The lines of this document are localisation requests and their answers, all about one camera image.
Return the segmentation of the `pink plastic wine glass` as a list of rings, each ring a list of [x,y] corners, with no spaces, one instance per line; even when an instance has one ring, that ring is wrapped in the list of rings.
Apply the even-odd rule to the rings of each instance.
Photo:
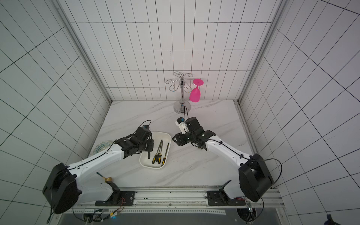
[[[193,81],[193,84],[195,85],[195,88],[191,91],[189,100],[193,103],[197,103],[200,101],[201,98],[201,92],[199,87],[204,84],[204,81],[202,79],[195,79]]]

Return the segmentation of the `chrome glass holder stand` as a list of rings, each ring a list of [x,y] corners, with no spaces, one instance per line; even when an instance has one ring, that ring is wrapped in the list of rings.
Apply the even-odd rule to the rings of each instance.
[[[169,90],[171,92],[177,92],[178,90],[181,93],[181,97],[173,105],[173,109],[177,114],[184,114],[185,112],[190,111],[191,105],[185,99],[184,93],[190,94],[192,91],[191,85],[188,81],[192,81],[193,75],[191,73],[182,73],[176,71],[173,73],[174,79],[168,79],[165,81],[166,84],[169,84]]]

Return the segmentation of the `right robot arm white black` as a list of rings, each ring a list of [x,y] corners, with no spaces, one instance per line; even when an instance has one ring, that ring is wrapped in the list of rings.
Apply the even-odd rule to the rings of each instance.
[[[180,117],[175,124],[181,131],[172,138],[177,145],[184,146],[190,143],[201,150],[225,158],[235,166],[239,183],[228,181],[221,190],[223,199],[245,197],[252,202],[257,202],[274,184],[265,160],[260,155],[249,155],[230,146],[214,132],[204,130],[196,117],[187,120]]]

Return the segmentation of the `green patterned round plate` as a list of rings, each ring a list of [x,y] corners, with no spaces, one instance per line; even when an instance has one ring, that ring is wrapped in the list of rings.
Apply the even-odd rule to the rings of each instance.
[[[102,152],[104,150],[107,150],[111,145],[113,144],[113,141],[103,141],[99,143],[93,150],[93,155],[97,154],[99,152]]]

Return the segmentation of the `aluminium mounting rail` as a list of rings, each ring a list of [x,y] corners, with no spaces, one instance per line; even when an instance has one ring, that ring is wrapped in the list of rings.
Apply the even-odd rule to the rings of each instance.
[[[276,189],[268,190],[257,202],[247,197],[231,199],[213,187],[176,187],[176,188],[126,188],[115,205],[105,202],[77,203],[65,213],[102,214],[113,213],[211,213],[224,214],[225,209],[246,209],[256,215],[262,209],[284,208],[280,193]]]

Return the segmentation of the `file tool yellow black handle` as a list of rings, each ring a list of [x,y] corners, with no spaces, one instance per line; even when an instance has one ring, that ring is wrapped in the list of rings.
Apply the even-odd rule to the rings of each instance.
[[[154,158],[152,160],[152,164],[155,164],[158,161],[159,146],[158,146],[157,152],[156,152],[156,154],[155,154],[155,156],[154,156]]]

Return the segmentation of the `white plastic storage tray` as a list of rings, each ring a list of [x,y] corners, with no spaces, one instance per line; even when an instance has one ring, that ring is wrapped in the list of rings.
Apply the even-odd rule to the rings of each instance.
[[[171,147],[172,138],[168,133],[163,133],[163,132],[153,132],[152,133],[152,138],[154,140],[154,148],[153,148],[153,151],[151,152],[151,158],[148,159],[148,152],[143,152],[141,154],[141,156],[140,156],[139,162],[140,162],[140,165],[145,167],[145,168],[159,170],[159,169],[162,169],[162,168],[165,167],[166,161],[168,159],[168,154],[170,153],[170,147]],[[158,162],[156,162],[155,164],[153,164],[152,160],[153,160],[153,158],[154,158],[154,156],[155,156],[155,154],[156,154],[156,152],[158,150],[158,146],[160,144],[161,139],[164,140],[163,149],[162,149],[161,163],[158,164]],[[168,150],[168,153],[167,153],[166,161],[165,161],[165,164],[163,166],[161,166],[163,158],[164,158],[165,153],[166,153],[168,143],[170,143],[170,145],[169,145],[169,150]]]

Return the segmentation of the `brass fitting near arm base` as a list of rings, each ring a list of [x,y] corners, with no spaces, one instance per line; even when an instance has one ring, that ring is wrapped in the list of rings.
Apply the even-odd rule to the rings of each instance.
[[[103,177],[103,178],[104,178],[105,182],[108,184],[113,182],[112,177]]]

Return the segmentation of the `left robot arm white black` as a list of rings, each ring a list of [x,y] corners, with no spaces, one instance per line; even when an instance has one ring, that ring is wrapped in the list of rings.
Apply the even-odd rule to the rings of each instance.
[[[109,148],[79,162],[53,167],[42,190],[51,212],[62,214],[77,203],[96,202],[97,205],[116,206],[122,199],[121,190],[110,178],[105,184],[87,186],[87,180],[109,165],[129,156],[151,152],[154,140],[149,125],[137,128],[135,133],[115,140]]]

